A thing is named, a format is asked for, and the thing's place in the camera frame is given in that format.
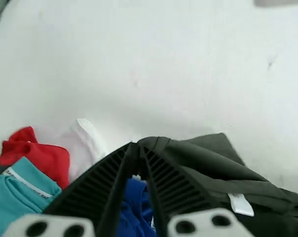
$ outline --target red cloth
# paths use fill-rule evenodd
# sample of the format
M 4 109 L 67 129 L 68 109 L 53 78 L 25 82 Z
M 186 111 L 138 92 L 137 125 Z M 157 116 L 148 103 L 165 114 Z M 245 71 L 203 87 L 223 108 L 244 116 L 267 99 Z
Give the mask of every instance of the red cloth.
M 33 165 L 65 189 L 69 184 L 69 153 L 57 146 L 39 144 L 32 127 L 24 127 L 3 141 L 0 167 L 11 166 L 25 156 Z

